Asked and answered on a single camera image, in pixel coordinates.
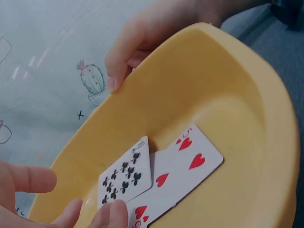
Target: black club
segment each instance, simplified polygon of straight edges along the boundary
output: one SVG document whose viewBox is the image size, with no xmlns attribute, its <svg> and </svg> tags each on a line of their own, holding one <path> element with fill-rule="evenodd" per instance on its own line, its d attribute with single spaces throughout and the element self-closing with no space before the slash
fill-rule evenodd
<svg viewBox="0 0 304 228">
<path fill-rule="evenodd" d="M 105 204 L 105 203 L 107 203 L 107 200 L 108 200 L 109 198 L 108 198 L 108 196 L 107 195 L 105 195 L 104 196 L 104 199 L 103 199 L 103 201 L 101 202 L 102 204 Z"/>
<path fill-rule="evenodd" d="M 133 175 L 133 180 L 132 182 L 134 182 L 134 186 L 136 186 L 138 184 L 138 180 L 142 177 L 142 174 L 141 173 L 134 173 Z"/>
<path fill-rule="evenodd" d="M 118 191 L 116 190 L 116 188 L 113 189 L 113 192 L 111 193 L 111 199 L 116 199 L 116 194 L 118 193 Z"/>
<path fill-rule="evenodd" d="M 103 186 L 107 186 L 107 184 L 108 184 L 108 177 L 105 177 L 105 180 L 104 180 L 104 182 L 103 182 Z"/>
<path fill-rule="evenodd" d="M 126 174 L 126 177 L 128 179 L 130 179 L 130 177 L 131 177 L 131 175 L 132 175 L 133 172 L 134 172 L 134 167 L 129 167 L 128 168 L 128 173 Z"/>
<path fill-rule="evenodd" d="M 111 192 L 112 191 L 112 187 L 113 187 L 113 184 L 112 184 L 112 182 L 110 182 L 109 186 L 106 188 L 106 191 L 107 192 Z"/>
<path fill-rule="evenodd" d="M 121 168 L 122 173 L 124 173 L 125 169 L 128 167 L 128 163 L 124 162 L 123 167 Z"/>
<path fill-rule="evenodd" d="M 114 173 L 113 173 L 112 176 L 111 176 L 111 179 L 112 179 L 112 180 L 115 180 L 115 179 L 116 179 L 116 174 L 118 174 L 118 171 L 117 171 L 117 170 L 114 170 Z"/>
<path fill-rule="evenodd" d="M 123 181 L 123 184 L 122 184 L 122 188 L 120 189 L 123 194 L 125 193 L 125 190 L 129 187 L 129 182 L 127 181 Z"/>
<path fill-rule="evenodd" d="M 137 161 L 137 159 L 140 157 L 140 155 L 141 155 L 141 153 L 134 153 L 134 154 L 133 154 L 133 159 L 132 159 L 133 164 L 136 163 L 136 161 Z"/>
</svg>

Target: yellow plastic basin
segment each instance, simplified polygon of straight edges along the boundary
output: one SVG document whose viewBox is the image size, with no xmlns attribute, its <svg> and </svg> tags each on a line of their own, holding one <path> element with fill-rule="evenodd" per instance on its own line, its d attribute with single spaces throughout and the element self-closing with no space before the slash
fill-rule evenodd
<svg viewBox="0 0 304 228">
<path fill-rule="evenodd" d="M 56 189 L 37 195 L 29 218 L 51 222 L 81 197 L 76 227 L 86 227 L 100 173 L 144 135 L 155 152 L 193 123 L 225 162 L 152 227 L 291 227 L 299 136 L 288 93 L 267 62 L 204 23 L 163 43 L 92 113 L 52 165 Z"/>
</svg>

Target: white card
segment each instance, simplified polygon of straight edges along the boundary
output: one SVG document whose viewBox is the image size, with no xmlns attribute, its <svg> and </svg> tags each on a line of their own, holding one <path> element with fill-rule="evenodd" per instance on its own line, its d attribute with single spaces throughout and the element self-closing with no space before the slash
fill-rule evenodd
<svg viewBox="0 0 304 228">
<path fill-rule="evenodd" d="M 167 157 L 173 157 L 170 170 L 173 176 L 167 181 L 172 188 L 171 197 L 180 201 L 224 160 L 223 156 L 195 125 L 187 128 L 185 137 L 173 142 L 166 150 Z"/>
<path fill-rule="evenodd" d="M 145 228 L 206 179 L 223 156 L 195 125 L 150 155 L 152 187 L 127 203 L 128 228 Z"/>
<path fill-rule="evenodd" d="M 141 138 L 98 178 L 98 208 L 120 199 L 125 202 L 152 185 L 148 137 Z"/>
<path fill-rule="evenodd" d="M 150 155 L 152 187 L 127 202 L 128 228 L 145 228 L 175 205 L 170 196 L 167 180 L 171 177 L 167 153 L 158 151 Z"/>
</svg>

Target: cactus pot drawing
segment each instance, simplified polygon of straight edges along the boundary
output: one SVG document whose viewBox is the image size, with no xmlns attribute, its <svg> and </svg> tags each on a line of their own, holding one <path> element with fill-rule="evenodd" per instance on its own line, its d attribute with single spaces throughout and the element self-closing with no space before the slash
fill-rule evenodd
<svg viewBox="0 0 304 228">
<path fill-rule="evenodd" d="M 108 97 L 108 93 L 104 90 L 98 94 L 90 94 L 88 97 L 94 106 L 99 106 Z"/>
<path fill-rule="evenodd" d="M 88 96 L 89 100 L 93 105 L 99 106 L 107 97 L 105 93 L 104 76 L 100 69 L 93 64 L 85 66 L 83 60 L 77 64 L 76 68 L 77 70 L 81 70 L 80 77 L 90 93 Z"/>
<path fill-rule="evenodd" d="M 3 125 L 3 120 L 0 120 L 0 144 L 6 143 L 11 137 L 10 129 Z"/>
</svg>

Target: fingernail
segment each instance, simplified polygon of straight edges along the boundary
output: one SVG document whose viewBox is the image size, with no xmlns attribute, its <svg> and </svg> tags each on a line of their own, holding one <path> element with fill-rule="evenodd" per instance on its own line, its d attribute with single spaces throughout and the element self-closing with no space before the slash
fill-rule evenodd
<svg viewBox="0 0 304 228">
<path fill-rule="evenodd" d="M 115 79 L 112 77 L 108 77 L 108 81 L 106 83 L 106 88 L 109 92 L 113 92 L 115 90 Z"/>
</svg>

